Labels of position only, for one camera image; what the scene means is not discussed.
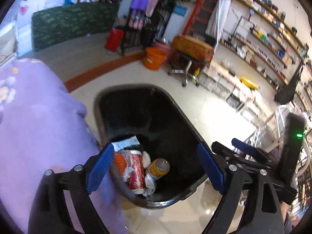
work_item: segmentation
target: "red paper cup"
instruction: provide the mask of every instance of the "red paper cup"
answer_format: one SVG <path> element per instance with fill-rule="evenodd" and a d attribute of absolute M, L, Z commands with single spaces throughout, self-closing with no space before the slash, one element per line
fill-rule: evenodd
<path fill-rule="evenodd" d="M 131 167 L 134 169 L 134 172 L 127 180 L 127 184 L 134 194 L 142 194 L 145 188 L 142 153 L 138 150 L 131 150 L 130 152 L 132 154 Z"/>

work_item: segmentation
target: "pink towel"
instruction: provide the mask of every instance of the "pink towel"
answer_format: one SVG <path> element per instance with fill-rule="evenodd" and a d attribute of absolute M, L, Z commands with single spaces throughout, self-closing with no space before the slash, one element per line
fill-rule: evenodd
<path fill-rule="evenodd" d="M 149 3 L 147 4 L 145 15 L 147 17 L 151 17 L 153 15 L 154 9 L 158 3 L 158 0 L 149 0 Z"/>

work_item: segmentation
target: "blue sign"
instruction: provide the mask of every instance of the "blue sign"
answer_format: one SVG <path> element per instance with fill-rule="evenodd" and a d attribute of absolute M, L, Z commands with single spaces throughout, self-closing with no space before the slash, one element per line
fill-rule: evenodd
<path fill-rule="evenodd" d="M 176 5 L 174 7 L 174 13 L 178 14 L 178 15 L 180 15 L 182 17 L 185 16 L 186 11 L 187 11 L 187 8 L 185 8 L 185 7 L 182 7 L 182 6 L 179 6 L 179 5 Z"/>

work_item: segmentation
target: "orange bucket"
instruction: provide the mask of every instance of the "orange bucket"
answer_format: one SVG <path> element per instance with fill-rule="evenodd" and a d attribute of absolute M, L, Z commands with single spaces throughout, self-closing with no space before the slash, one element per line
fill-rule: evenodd
<path fill-rule="evenodd" d="M 146 49 L 145 67 L 151 70 L 158 70 L 166 59 L 167 52 L 156 47 Z"/>

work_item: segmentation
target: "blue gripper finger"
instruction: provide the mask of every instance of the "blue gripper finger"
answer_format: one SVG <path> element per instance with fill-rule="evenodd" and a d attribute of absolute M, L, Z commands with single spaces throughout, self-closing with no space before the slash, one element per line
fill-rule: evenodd
<path fill-rule="evenodd" d="M 96 161 L 91 171 L 88 173 L 87 185 L 85 187 L 85 190 L 88 194 L 91 194 L 93 191 L 96 191 L 99 188 L 99 185 L 101 184 L 108 167 L 113 162 L 114 153 L 114 146 L 109 144 L 99 159 Z"/>
<path fill-rule="evenodd" d="M 223 174 L 213 159 L 212 153 L 206 148 L 203 143 L 197 146 L 197 157 L 208 175 L 213 188 L 219 191 L 220 194 L 224 194 L 224 177 Z"/>
<path fill-rule="evenodd" d="M 253 158 L 256 158 L 257 157 L 257 150 L 256 148 L 250 146 L 250 145 L 247 145 L 246 143 L 236 139 L 236 138 L 233 138 L 232 139 L 232 145 L 235 147 L 235 148 L 238 148 L 240 151 L 246 153 L 247 155 L 250 155 L 252 156 Z"/>

